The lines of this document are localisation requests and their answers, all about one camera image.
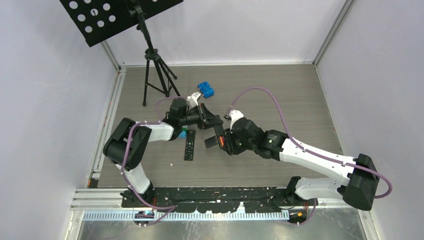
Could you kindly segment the black remote control back up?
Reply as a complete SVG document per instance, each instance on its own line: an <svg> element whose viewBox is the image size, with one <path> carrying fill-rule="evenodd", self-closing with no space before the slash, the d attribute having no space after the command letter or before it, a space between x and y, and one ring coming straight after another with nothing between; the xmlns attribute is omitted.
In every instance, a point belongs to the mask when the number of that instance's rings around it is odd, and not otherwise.
<svg viewBox="0 0 424 240"><path fill-rule="evenodd" d="M216 137L216 139L217 139L217 142L218 142L218 138L219 138L219 136L223 136L224 143L225 143L225 136L224 136L224 128L223 128L223 124L216 125L216 126L214 126L213 128L214 128L215 137Z"/></svg>

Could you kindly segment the black battery cover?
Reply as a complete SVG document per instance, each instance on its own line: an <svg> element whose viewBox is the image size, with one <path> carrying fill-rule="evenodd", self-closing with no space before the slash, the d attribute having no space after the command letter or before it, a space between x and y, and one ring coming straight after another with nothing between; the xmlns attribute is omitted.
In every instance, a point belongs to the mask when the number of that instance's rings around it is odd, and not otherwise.
<svg viewBox="0 0 424 240"><path fill-rule="evenodd" d="M212 136L212 137L205 139L204 145L207 149L218 145L217 138L215 136Z"/></svg>

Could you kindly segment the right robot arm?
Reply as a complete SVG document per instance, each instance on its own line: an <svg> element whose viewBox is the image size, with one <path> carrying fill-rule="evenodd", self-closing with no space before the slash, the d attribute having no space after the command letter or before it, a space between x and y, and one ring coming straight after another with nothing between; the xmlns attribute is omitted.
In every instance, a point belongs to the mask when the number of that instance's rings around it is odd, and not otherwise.
<svg viewBox="0 0 424 240"><path fill-rule="evenodd" d="M245 117L232 121L218 136L219 147L229 155L252 151L264 159L273 159L306 167L324 178L294 176L286 187L285 198L291 205L303 200L339 199L363 211L370 211L380 181L371 157L337 155L289 138L285 132L262 130Z"/></svg>

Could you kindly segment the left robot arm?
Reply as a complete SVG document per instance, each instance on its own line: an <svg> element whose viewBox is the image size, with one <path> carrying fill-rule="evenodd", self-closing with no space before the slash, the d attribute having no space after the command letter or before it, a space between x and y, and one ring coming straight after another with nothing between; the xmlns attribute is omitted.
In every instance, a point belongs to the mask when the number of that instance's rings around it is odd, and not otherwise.
<svg viewBox="0 0 424 240"><path fill-rule="evenodd" d="M123 118L103 147L103 155L119 170L141 207L154 199L153 183L146 176L142 158L148 143L173 141L184 126L196 125L200 130L215 128L222 132L223 120L211 113L204 103L174 98L164 118L157 122L134 121Z"/></svg>

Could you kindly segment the black remote with buttons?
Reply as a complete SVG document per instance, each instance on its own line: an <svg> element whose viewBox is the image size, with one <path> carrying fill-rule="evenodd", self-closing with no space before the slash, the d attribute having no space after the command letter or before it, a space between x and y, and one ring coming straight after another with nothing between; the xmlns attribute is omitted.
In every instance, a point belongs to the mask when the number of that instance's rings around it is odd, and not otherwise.
<svg viewBox="0 0 424 240"><path fill-rule="evenodd" d="M186 131L185 150L184 150L184 160L185 161L193 161L195 139L196 139L196 131L195 130L187 130Z"/></svg>

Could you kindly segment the blue toy car block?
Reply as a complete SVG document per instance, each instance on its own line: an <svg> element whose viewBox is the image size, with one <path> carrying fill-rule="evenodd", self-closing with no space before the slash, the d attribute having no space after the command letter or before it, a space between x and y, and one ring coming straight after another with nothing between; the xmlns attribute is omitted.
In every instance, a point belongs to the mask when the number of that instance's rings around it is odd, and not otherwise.
<svg viewBox="0 0 424 240"><path fill-rule="evenodd" d="M210 86L208 81L199 83L197 87L204 98L210 98L215 94L214 89Z"/></svg>

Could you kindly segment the blue green white block stack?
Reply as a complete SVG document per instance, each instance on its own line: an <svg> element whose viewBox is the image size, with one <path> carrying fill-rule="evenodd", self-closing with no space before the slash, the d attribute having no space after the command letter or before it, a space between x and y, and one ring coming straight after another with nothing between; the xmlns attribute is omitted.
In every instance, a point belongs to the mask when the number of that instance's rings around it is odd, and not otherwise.
<svg viewBox="0 0 424 240"><path fill-rule="evenodd" d="M188 126L184 125L181 129L180 134L178 135L179 139L186 139L187 138L187 131L188 131Z"/></svg>

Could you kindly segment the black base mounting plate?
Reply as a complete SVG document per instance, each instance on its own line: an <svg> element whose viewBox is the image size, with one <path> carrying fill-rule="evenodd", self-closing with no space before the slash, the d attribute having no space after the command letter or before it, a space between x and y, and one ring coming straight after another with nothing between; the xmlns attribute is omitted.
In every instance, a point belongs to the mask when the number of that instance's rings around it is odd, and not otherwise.
<svg viewBox="0 0 424 240"><path fill-rule="evenodd" d="M165 213L234 213L244 207L246 213L276 213L305 202L288 195L284 188L265 187L156 187L141 196Z"/></svg>

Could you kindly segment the aluminium frame rail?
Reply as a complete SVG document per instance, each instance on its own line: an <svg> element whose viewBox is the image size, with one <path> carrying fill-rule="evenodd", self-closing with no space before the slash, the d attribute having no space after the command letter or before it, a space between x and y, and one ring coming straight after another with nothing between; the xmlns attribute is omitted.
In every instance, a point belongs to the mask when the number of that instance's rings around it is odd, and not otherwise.
<svg viewBox="0 0 424 240"><path fill-rule="evenodd" d="M320 210L349 210L350 206L337 199L321 198L317 203L304 201L304 206L280 209L279 212L247 213L239 207L233 213L179 213L174 206L167 212L159 212L159 207L145 205L127 188L80 188L75 191L70 207L68 231L76 233L82 221L131 221L143 224L159 220L165 221L292 221L294 218L307 218L317 215Z"/></svg>

